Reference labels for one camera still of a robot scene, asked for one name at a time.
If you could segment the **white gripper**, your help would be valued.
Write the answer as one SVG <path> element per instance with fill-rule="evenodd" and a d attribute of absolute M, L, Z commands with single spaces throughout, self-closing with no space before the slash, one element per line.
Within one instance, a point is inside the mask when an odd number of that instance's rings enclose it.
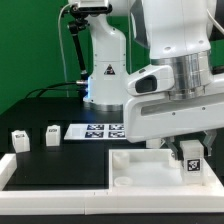
<path fill-rule="evenodd" d="M 224 73 L 212 76 L 201 97 L 171 101 L 168 91 L 173 86 L 174 75 L 168 65 L 148 65 L 126 78 L 126 138 L 130 142 L 165 138 L 174 159 L 180 160 L 181 150 L 172 136 L 205 131 L 203 143 L 211 155 L 215 129 L 224 127 Z"/>

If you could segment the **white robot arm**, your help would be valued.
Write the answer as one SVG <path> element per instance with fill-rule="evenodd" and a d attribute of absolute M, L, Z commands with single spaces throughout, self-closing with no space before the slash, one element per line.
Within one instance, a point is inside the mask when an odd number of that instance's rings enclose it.
<path fill-rule="evenodd" d="M 221 0 L 136 0 L 135 36 L 150 48 L 150 64 L 127 74 L 125 37 L 104 15 L 89 16 L 94 50 L 87 106 L 123 110 L 131 142 L 205 131 L 210 147 L 224 127 L 224 73 L 210 67 L 209 37 Z"/>

